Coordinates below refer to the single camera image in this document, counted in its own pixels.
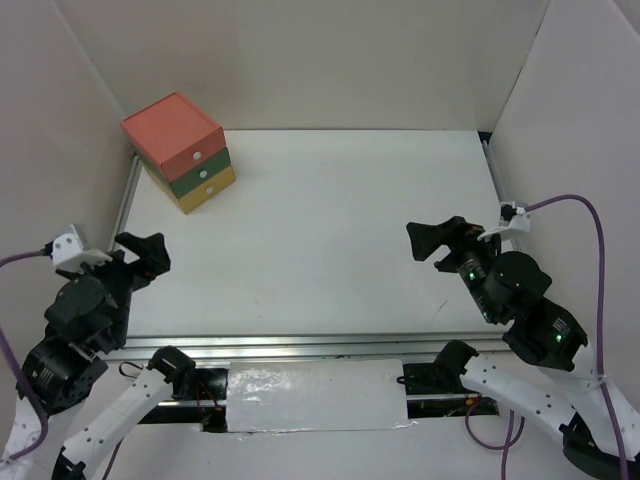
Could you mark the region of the green drawer box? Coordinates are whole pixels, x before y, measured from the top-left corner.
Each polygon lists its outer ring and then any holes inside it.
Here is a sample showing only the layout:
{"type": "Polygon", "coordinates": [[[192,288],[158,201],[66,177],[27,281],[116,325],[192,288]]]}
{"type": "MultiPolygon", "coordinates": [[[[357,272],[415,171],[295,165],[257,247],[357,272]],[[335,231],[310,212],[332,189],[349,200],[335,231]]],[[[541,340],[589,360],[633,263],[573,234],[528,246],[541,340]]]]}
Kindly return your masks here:
{"type": "Polygon", "coordinates": [[[184,197],[196,187],[203,184],[206,180],[212,178],[214,175],[231,165],[229,150],[227,148],[223,148],[216,154],[188,170],[183,175],[174,180],[167,180],[150,161],[140,154],[136,154],[136,156],[176,198],[184,197]]]}

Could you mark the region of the orange drawer box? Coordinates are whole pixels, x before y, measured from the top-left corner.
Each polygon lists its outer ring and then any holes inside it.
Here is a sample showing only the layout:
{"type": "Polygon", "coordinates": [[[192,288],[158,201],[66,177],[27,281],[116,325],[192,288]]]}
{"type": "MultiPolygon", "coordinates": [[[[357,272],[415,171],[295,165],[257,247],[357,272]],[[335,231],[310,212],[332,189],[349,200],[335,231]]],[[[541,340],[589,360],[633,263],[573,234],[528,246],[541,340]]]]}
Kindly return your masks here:
{"type": "Polygon", "coordinates": [[[226,147],[224,130],[180,92],[121,121],[131,143],[174,181],[226,147]]]}

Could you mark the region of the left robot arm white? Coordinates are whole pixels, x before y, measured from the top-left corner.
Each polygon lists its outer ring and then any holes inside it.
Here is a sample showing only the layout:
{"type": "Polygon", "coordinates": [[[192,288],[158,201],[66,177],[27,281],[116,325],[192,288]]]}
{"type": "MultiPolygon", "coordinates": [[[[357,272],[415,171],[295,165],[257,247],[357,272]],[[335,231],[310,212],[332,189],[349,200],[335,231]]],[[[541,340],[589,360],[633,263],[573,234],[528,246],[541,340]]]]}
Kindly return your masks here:
{"type": "Polygon", "coordinates": [[[71,424],[107,371],[104,355],[127,341],[131,299],[171,266],[163,234],[120,233],[119,249],[88,247],[69,228],[43,248],[3,265],[51,260],[66,282],[46,309],[43,339],[17,362],[6,339],[1,352],[16,379],[13,427],[1,457],[4,479],[89,479],[158,403],[182,399],[196,386],[195,363],[174,346],[158,349],[130,386],[75,435],[71,424]]]}

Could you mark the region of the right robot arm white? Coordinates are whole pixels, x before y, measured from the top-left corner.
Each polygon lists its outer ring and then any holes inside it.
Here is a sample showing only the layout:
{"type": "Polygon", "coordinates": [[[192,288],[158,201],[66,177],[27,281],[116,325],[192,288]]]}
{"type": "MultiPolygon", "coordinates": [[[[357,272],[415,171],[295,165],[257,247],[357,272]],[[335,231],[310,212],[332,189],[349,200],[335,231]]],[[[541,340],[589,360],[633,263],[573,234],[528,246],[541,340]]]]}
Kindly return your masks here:
{"type": "Polygon", "coordinates": [[[460,276],[484,320],[504,325],[503,341],[522,362],[560,389],[555,395],[502,372],[487,356],[451,340],[432,364],[446,391],[487,396],[559,442],[565,458],[595,479],[639,476],[639,411],[598,369],[596,349],[565,308],[546,298],[552,280],[529,255],[502,251],[501,238],[454,216],[438,225],[406,226],[412,255],[460,276]]]}

